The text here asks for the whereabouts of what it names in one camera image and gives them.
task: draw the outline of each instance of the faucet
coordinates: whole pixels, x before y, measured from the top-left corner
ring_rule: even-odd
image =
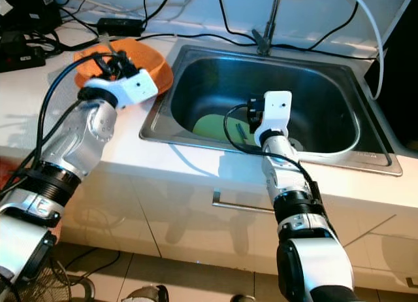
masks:
[[[252,29],[251,32],[257,43],[257,53],[261,56],[269,56],[271,51],[272,39],[274,29],[276,28],[276,16],[279,9],[280,0],[273,0],[272,11],[270,13],[270,19],[266,24],[264,35],[261,36],[259,32]]]

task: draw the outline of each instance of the sink drain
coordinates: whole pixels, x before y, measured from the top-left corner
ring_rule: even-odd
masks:
[[[298,140],[296,140],[292,137],[289,137],[289,142],[295,148],[295,150],[297,150],[299,152],[304,150],[304,147],[303,147],[302,143],[299,142]]]

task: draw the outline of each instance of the power adapter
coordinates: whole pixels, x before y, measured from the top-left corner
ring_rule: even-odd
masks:
[[[145,31],[142,20],[101,18],[96,24],[99,34],[110,36],[141,36]]]

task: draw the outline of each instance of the robotic arm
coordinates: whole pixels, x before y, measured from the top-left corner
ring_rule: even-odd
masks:
[[[99,65],[107,68],[103,60]],[[56,242],[48,228],[56,227],[77,186],[100,162],[113,136],[116,108],[158,93],[148,72],[137,70],[126,56],[113,67],[124,77],[109,81],[108,72],[87,81],[61,133],[26,171],[26,180],[0,201],[0,301],[8,292],[5,283],[28,282],[42,269]]]
[[[264,103],[255,141],[264,153],[298,163],[287,139],[291,93],[267,92],[263,103],[257,106],[257,102],[251,101],[248,109],[248,116],[254,118]],[[290,302],[360,301],[353,293],[350,260],[329,223],[316,183],[308,183],[294,164],[270,156],[263,159],[263,173],[278,223],[281,293]]]
[[[86,82],[78,94],[81,102],[64,121],[61,133],[27,171],[26,180],[0,201],[0,301],[10,286],[29,282],[42,269],[56,242],[48,228],[57,225],[77,186],[99,163],[113,136],[116,108],[158,92],[149,74],[136,70],[126,57],[113,64],[123,75],[115,81],[109,81],[106,63],[97,63],[106,75]],[[254,129],[263,152],[298,163],[287,140],[290,92],[267,92],[262,101],[249,105],[250,127],[254,122],[258,125],[257,112],[264,112],[262,124]],[[265,156],[262,167],[278,222],[282,294],[291,302],[359,301],[353,293],[349,258],[329,223],[315,182],[301,167],[271,156]]]

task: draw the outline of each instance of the stainless steel sink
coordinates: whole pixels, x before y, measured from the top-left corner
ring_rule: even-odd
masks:
[[[143,139],[235,150],[227,141],[193,133],[195,124],[208,114],[223,116],[268,90],[289,90],[289,137],[302,161],[402,174],[373,126],[348,67],[185,45],[173,72],[171,90],[157,98],[142,126]],[[246,111],[234,117],[246,122]],[[222,130],[222,125],[212,128]]]

